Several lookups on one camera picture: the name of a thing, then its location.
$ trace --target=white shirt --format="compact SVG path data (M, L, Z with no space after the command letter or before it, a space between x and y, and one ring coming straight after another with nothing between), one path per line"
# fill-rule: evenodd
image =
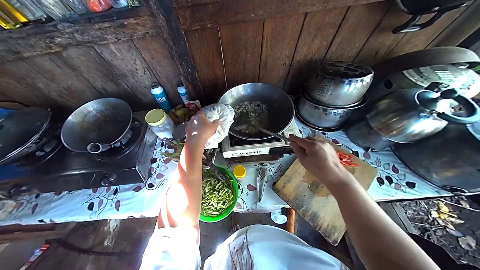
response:
M200 250L196 237L188 230L156 230L145 249L140 270L200 269ZM269 225L252 225L232 234L205 261L204 270L250 270L252 265L253 269L269 270L348 270L326 252Z

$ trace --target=cutting board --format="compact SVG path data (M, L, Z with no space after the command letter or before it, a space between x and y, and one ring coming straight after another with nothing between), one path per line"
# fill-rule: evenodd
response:
M315 138L330 143L336 151L351 155L321 135ZM351 160L359 167L346 167L347 170L367 190L377 175L377 169L357 157L352 157ZM296 160L273 190L332 245L338 244L346 230L345 222L335 198L321 179L317 180Z

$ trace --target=chopped green beans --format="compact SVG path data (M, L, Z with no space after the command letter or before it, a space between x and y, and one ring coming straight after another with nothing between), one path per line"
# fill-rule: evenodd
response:
M211 169L204 170L202 179L202 203L200 213L204 216L218 216L223 213L235 199L232 179L221 181Z

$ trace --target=person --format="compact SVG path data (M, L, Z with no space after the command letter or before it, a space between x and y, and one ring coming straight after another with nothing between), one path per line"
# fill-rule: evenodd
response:
M199 269L202 154L218 126L199 112L186 125L177 177L167 191L158 227L145 249L141 270ZM428 255L369 197L326 142L292 136L300 163L338 202L353 245L368 270L438 270ZM326 252L268 225L242 228L221 243L204 269L347 269Z

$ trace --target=yellow lid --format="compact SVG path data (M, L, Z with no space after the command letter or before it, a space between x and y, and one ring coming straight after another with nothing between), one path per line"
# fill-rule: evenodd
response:
M245 171L245 167L243 167L242 165L237 165L237 166L235 166L235 168L233 168L233 175L236 178L242 178L246 174L247 174L247 172Z
M153 109L145 115L145 122L149 125L160 125L167 119L167 114L162 109Z

